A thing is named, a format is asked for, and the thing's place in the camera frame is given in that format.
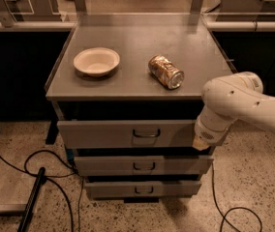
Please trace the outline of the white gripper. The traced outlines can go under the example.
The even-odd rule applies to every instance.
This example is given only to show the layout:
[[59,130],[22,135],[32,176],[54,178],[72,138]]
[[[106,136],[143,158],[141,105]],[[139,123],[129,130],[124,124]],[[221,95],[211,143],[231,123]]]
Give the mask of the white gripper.
[[208,118],[199,115],[195,123],[195,137],[192,147],[202,151],[209,146],[219,145],[229,130],[229,120],[221,116]]

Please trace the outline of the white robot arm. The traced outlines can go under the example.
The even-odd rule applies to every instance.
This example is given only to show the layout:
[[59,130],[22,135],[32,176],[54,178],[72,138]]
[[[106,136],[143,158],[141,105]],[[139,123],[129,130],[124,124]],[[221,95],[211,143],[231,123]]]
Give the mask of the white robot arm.
[[262,90],[262,82],[253,72],[207,81],[201,91],[204,107],[195,123],[193,147],[201,151],[219,145],[236,120],[275,134],[275,97]]

